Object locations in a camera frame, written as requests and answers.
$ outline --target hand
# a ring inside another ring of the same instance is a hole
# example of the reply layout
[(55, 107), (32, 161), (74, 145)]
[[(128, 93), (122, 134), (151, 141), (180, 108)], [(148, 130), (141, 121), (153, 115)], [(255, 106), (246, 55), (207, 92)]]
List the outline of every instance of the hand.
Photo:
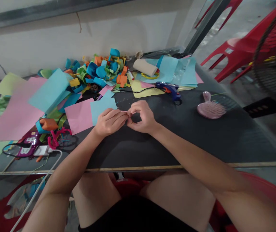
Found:
[(125, 124), (128, 117), (126, 112), (107, 109), (99, 115), (94, 130), (99, 136), (106, 137), (118, 131)]
[(134, 123), (129, 117), (127, 126), (135, 131), (151, 134), (156, 131), (160, 124), (155, 121), (154, 114), (146, 101), (134, 102), (127, 113), (131, 116), (133, 113), (140, 113), (141, 121)]

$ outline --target metal frame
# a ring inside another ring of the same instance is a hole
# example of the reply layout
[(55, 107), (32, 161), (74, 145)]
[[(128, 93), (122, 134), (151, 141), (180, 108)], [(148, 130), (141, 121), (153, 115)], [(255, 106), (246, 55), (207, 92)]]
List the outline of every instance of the metal frame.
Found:
[(195, 50), (200, 45), (205, 36), (208, 34), (209, 30), (212, 28), (216, 20), (226, 9), (229, 2), (230, 0), (215, 0), (213, 6), (202, 20), (196, 33), (194, 34), (193, 38), (190, 40), (189, 44), (184, 50), (185, 54), (193, 54), (195, 52)]
[(0, 13), (0, 28), (129, 1), (132, 0), (52, 0)]

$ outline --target hair brush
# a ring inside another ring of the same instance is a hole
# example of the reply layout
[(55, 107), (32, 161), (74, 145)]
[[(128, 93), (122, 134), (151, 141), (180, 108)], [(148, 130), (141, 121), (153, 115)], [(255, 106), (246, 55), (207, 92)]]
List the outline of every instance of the hair brush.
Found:
[(200, 115), (208, 119), (218, 119), (226, 113), (226, 109), (223, 105), (211, 101), (211, 94), (209, 92), (205, 91), (202, 95), (205, 102), (197, 106), (197, 111)]

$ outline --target cardboard tube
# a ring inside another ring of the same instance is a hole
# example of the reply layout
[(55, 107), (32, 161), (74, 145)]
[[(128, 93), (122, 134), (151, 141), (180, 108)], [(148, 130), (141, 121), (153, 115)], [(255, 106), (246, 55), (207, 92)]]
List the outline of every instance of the cardboard tube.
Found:
[(149, 64), (145, 61), (145, 59), (137, 59), (134, 62), (133, 68), (144, 74), (147, 74), (150, 77), (152, 77), (157, 70), (156, 66)]

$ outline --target chair leg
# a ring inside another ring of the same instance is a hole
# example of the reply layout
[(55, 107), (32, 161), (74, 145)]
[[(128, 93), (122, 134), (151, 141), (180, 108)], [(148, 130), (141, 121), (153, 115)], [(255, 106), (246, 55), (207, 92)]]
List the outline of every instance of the chair leg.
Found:
[(203, 14), (203, 16), (201, 17), (201, 19), (199, 20), (199, 22), (197, 23), (197, 25), (194, 28), (197, 28), (198, 25), (200, 24), (200, 22), (203, 20), (203, 18), (205, 17), (205, 15), (208, 13), (208, 11), (211, 9), (211, 7), (213, 6), (214, 2), (212, 2), (212, 4), (209, 6), (209, 8), (206, 10), (206, 12)]
[(223, 54), (225, 50), (228, 48), (227, 41), (219, 46), (214, 52), (212, 52), (200, 65), (203, 66), (207, 61), (209, 61), (213, 56), (217, 54)]
[(243, 75), (247, 74), (251, 70), (252, 70), (252, 66), (249, 65), (248, 67), (246, 67), (246, 69), (244, 69), (242, 72), (240, 72), (240, 74), (237, 75), (236, 78), (233, 79), (230, 83), (232, 84), (233, 82), (235, 82), (236, 80), (238, 80), (240, 77), (242, 77)]
[(228, 14), (228, 16), (226, 17), (225, 21), (223, 22), (223, 24), (221, 25), (221, 27), (219, 28), (218, 31), (220, 31), (222, 29), (222, 27), (227, 23), (228, 19), (232, 16), (232, 14), (235, 12), (235, 10), (238, 8), (239, 5), (237, 6), (233, 6)]
[(220, 58), (217, 59), (217, 61), (214, 62), (213, 65), (209, 68), (210, 70), (214, 69), (215, 66), (217, 66), (224, 58), (226, 57), (225, 54), (221, 55)]

